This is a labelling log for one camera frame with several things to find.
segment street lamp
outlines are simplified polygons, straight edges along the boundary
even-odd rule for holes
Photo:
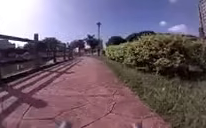
[[[98,39],[100,40],[100,32],[101,32],[101,22],[98,22],[97,23],[97,26],[98,26]]]
[[[102,48],[102,42],[101,42],[101,37],[100,37],[100,32],[101,32],[101,22],[97,23],[98,26],[98,56],[100,56],[101,48]]]

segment sky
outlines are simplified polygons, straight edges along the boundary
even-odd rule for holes
[[[0,33],[62,42],[153,30],[198,35],[198,0],[0,0]]]

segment brick paving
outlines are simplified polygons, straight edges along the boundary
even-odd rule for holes
[[[81,57],[0,88],[0,128],[167,128],[101,61]]]

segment hedge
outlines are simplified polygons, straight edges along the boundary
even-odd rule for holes
[[[106,48],[106,56],[147,72],[190,77],[206,74],[206,42],[181,35],[150,35]]]

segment grass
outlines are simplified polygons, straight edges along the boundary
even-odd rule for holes
[[[139,72],[102,58],[172,128],[206,128],[206,81],[182,81]]]

